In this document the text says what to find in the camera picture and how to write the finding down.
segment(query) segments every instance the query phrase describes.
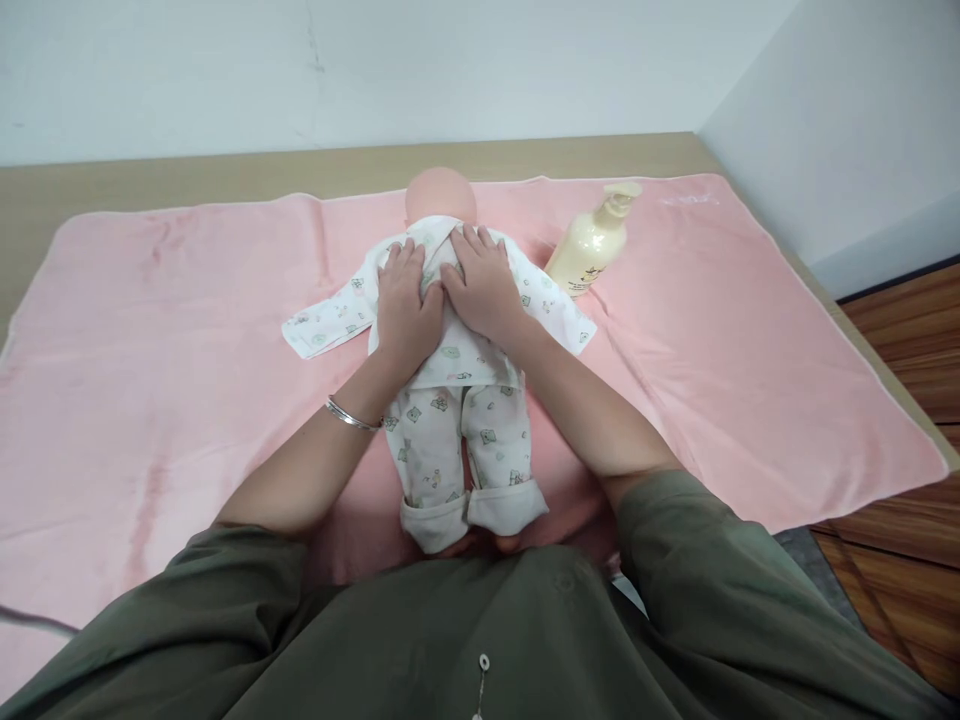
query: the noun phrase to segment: olive green shirt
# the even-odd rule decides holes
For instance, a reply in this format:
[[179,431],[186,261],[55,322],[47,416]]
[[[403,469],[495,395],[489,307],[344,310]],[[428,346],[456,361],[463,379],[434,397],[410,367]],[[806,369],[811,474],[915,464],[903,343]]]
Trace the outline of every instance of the olive green shirt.
[[940,717],[944,698],[683,472],[624,499],[623,571],[578,551],[430,560],[303,592],[305,549],[214,528],[111,604],[0,718]]

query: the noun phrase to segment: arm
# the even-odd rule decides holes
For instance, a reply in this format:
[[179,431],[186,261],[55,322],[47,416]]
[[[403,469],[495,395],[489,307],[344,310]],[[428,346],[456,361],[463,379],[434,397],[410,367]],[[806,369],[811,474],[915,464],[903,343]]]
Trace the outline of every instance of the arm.
[[656,470],[679,460],[645,417],[567,352],[523,311],[506,248],[485,228],[464,226],[451,241],[464,278],[450,265],[443,284],[460,318],[495,342],[527,377],[564,439],[599,478],[616,511],[623,496]]
[[[442,269],[454,307],[526,372],[600,479],[617,512],[623,571],[643,596],[664,662],[681,676],[725,666],[729,693],[705,705],[718,716],[788,707],[829,717],[943,712],[936,692],[840,617],[769,533],[684,472],[636,409],[522,311],[503,248],[483,229],[464,232],[452,235],[464,279]],[[745,706],[748,697],[756,704]]]
[[[443,292],[431,286],[421,304],[423,247],[394,245],[380,272],[380,345],[336,394],[336,403],[376,425],[397,393],[440,341]],[[313,528],[336,502],[373,433],[322,407],[254,470],[217,515],[220,525],[259,525],[287,537]]]
[[[423,254],[412,242],[391,250],[380,275],[380,348],[335,396],[371,425],[440,339],[443,292],[434,285],[421,303]],[[329,510],[372,437],[319,410],[244,480],[220,527],[100,613],[0,718],[229,712],[290,638],[306,549],[289,539]]]

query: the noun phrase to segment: white wall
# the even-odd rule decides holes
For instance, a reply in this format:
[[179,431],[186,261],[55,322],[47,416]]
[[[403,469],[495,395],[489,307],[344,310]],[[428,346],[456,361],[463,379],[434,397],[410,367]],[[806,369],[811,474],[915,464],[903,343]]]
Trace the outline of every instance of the white wall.
[[960,253],[960,2],[802,0],[700,134],[835,297]]
[[796,0],[0,0],[0,165],[696,130]]

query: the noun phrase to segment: lotion bottle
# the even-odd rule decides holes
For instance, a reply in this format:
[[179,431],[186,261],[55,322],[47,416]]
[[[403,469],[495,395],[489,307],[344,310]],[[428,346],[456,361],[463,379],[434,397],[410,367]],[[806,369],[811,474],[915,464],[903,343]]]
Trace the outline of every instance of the lotion bottle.
[[570,297],[580,297],[612,263],[627,241],[623,221],[643,191],[637,183],[607,185],[603,204],[580,213],[553,251],[546,273]]

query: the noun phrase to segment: silver bracelet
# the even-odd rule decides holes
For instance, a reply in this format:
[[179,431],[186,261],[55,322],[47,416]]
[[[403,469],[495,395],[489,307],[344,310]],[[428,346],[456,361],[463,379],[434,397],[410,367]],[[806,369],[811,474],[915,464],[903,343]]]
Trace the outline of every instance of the silver bracelet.
[[367,425],[363,420],[357,420],[353,415],[348,413],[342,407],[337,405],[336,401],[333,399],[333,395],[327,400],[327,410],[329,410],[335,418],[343,420],[347,425],[353,425],[358,427],[361,430],[367,430],[369,432],[376,432],[383,427],[383,418],[380,418],[380,423],[378,425]]

